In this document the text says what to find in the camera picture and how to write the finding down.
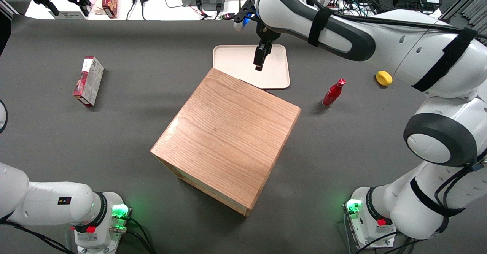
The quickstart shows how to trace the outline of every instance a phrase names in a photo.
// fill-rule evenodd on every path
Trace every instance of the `red aluminum bottle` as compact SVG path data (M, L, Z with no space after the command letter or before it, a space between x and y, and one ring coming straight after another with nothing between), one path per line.
M325 107L329 107L333 104L333 102L340 96L341 94L341 87L345 85L346 81L345 79L340 79L336 84L334 84L326 93L325 97L323 100L321 100L321 103Z

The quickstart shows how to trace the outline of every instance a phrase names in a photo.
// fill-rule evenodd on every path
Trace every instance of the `wooden box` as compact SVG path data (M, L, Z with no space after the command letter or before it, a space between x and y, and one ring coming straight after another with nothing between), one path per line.
M178 178L249 216L300 112L212 69L151 153Z

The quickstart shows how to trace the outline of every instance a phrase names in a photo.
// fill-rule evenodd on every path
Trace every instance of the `dark gray tablecloth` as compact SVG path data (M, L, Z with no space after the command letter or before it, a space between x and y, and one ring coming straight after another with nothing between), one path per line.
M421 162L402 132L424 97L400 81L381 89L375 68L291 36L278 39L287 49L291 86L273 93L302 113L249 218L179 181L149 153L212 67L213 48L257 44L254 28L17 17L0 57L0 98L10 117L0 160L31 181L117 192L160 253L345 254L342 202L356 188L389 183ZM106 67L90 110L72 97L86 55ZM320 110L339 78L347 80L341 97ZM484 252L486 205L487 198L474 202L414 253ZM33 229L65 241L66 227ZM0 226L0 238L2 254L58 253L9 227ZM143 251L125 235L119 253Z

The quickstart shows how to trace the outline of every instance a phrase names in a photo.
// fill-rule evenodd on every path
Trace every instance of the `box label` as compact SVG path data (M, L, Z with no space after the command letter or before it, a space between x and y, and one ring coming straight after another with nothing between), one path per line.
M440 4L440 0L426 0L428 3L438 3Z

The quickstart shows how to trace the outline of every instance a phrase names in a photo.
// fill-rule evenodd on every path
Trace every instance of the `connector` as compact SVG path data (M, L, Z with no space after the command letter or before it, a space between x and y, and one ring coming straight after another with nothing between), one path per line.
M120 233L120 234L125 234L125 233L127 233L127 228L125 226L121 226L121 225L109 226L108 231Z
M486 165L486 164L487 164L487 162L482 161L482 162L479 162L479 163L477 163L477 164L475 164L475 165L471 166L471 167L470 167L470 169L471 169L472 171L478 171L478 170L480 170L480 169L485 168L485 165Z

